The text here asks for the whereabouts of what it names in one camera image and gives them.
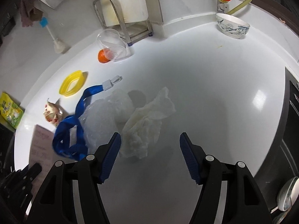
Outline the crumpled clear plastic bag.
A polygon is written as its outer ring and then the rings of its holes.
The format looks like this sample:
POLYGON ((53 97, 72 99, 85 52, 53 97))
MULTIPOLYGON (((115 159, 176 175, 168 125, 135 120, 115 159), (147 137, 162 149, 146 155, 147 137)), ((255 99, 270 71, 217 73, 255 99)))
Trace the crumpled clear plastic bag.
POLYGON ((109 142, 115 132, 120 133, 134 111, 129 95, 119 89, 87 106, 79 121, 88 153, 95 153, 99 146, 109 142))

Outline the yellow green detergent pouch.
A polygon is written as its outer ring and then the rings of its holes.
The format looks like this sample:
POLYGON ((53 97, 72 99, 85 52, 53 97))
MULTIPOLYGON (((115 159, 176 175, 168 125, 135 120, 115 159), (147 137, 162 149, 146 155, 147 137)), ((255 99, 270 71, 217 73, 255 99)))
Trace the yellow green detergent pouch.
POLYGON ((7 93, 2 92, 1 99, 1 116, 15 130, 17 129, 24 111, 10 98, 7 93))

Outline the white blue patterned bowl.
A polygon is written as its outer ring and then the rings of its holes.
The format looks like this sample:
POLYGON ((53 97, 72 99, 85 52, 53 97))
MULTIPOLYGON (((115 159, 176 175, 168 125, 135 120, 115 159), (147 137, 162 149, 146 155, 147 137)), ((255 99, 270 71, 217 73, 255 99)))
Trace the white blue patterned bowl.
POLYGON ((217 25, 221 32, 231 38, 241 39, 249 31, 250 25, 232 15, 216 13, 217 25))

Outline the red white candy wrapper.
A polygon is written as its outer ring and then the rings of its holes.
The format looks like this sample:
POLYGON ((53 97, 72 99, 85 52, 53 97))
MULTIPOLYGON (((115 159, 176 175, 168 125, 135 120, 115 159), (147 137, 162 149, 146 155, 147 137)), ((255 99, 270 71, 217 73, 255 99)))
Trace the red white candy wrapper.
POLYGON ((53 124, 55 127, 57 127, 63 119, 63 112, 60 106, 57 103, 50 102, 49 100, 47 100, 45 104, 43 115, 45 120, 53 124))

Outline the metal cutting board rack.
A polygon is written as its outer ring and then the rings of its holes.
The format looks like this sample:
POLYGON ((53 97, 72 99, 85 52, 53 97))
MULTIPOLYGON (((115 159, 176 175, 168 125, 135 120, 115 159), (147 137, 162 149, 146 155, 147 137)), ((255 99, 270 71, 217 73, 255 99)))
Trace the metal cutting board rack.
POLYGON ((116 16, 119 24, 113 26, 107 26, 105 22, 104 13, 101 5, 102 0, 93 1, 93 9, 103 29, 112 28, 116 30, 121 39, 126 42, 128 46, 132 46, 134 43, 154 35, 152 25, 149 19, 141 22, 125 23, 124 15, 120 4, 117 0, 108 0, 112 6, 113 14, 116 16))

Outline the white bowl in sink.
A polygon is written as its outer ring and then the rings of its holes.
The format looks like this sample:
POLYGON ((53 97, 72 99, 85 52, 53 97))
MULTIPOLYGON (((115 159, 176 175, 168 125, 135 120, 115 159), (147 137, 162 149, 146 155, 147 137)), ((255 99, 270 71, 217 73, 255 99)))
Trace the white bowl in sink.
POLYGON ((280 190, 277 197, 277 207, 275 207, 271 213, 276 210, 282 211, 277 217, 274 218, 272 223, 281 223, 291 208, 298 199, 298 176, 291 178, 280 190))

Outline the black kitchen sink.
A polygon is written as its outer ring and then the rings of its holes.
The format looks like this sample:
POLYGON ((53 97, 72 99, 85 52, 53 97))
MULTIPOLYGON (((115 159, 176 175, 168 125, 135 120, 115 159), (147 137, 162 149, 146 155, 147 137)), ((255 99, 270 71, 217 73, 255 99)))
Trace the black kitchen sink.
POLYGON ((298 176, 298 81, 285 71, 285 90, 278 128, 254 179, 269 211, 277 206, 283 185, 298 176))

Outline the brown hanging cloth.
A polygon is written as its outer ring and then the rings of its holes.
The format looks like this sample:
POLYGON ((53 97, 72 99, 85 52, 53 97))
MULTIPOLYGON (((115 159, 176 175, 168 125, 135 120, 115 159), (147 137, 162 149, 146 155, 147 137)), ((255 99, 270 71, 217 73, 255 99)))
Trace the brown hanging cloth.
POLYGON ((34 6, 34 0, 21 0, 20 16, 22 27, 30 27, 36 21, 41 21, 43 11, 34 6))

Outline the yellow plastic lid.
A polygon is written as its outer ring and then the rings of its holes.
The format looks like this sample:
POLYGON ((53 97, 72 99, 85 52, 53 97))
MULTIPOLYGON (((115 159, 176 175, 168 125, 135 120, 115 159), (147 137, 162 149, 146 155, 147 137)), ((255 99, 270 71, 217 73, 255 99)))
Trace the yellow plastic lid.
POLYGON ((85 77, 81 70, 68 75, 60 86, 59 94, 65 97, 76 94, 84 85, 85 77))

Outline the clear plastic cup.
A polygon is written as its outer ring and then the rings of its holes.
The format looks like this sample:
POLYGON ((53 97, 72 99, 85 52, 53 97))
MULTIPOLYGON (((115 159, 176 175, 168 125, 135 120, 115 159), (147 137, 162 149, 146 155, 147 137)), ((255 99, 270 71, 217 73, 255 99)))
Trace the clear plastic cup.
POLYGON ((101 31, 97 36, 97 43, 110 61, 119 62, 132 56, 130 48, 115 29, 107 28, 101 31))

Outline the white bottle brush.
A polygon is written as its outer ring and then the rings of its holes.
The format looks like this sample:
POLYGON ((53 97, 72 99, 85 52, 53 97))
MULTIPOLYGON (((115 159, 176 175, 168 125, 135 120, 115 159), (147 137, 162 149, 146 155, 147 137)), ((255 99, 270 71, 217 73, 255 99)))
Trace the white bottle brush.
POLYGON ((62 40, 59 39, 59 37, 55 36, 50 27, 49 27, 49 23, 46 17, 42 17, 40 20, 40 25, 43 28, 46 28, 48 33, 50 34, 53 44, 54 44, 54 51, 57 54, 64 54, 67 52, 68 50, 68 45, 66 43, 64 43, 62 40))

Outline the white tissue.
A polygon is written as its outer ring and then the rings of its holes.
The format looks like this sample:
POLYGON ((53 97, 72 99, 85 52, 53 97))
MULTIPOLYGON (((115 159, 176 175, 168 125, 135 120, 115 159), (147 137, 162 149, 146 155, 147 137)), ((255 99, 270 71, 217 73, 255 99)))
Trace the white tissue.
POLYGON ((122 157, 138 159, 147 157, 149 148, 159 139, 162 120, 176 112, 168 93, 169 89, 164 87, 151 102, 135 109, 121 133, 120 155, 122 157))

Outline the pink printed receipt paper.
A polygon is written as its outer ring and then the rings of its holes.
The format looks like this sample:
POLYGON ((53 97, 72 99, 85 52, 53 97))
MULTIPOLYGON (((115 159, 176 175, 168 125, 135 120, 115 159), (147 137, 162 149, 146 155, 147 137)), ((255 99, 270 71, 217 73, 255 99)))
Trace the pink printed receipt paper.
POLYGON ((41 172, 32 182, 33 188, 31 193, 33 195, 33 199, 26 210, 26 214, 29 214, 33 200, 53 165, 54 151, 52 149, 52 140, 54 133, 40 125, 26 125, 25 129, 31 133, 29 168, 31 168, 35 163, 38 163, 41 166, 41 172))

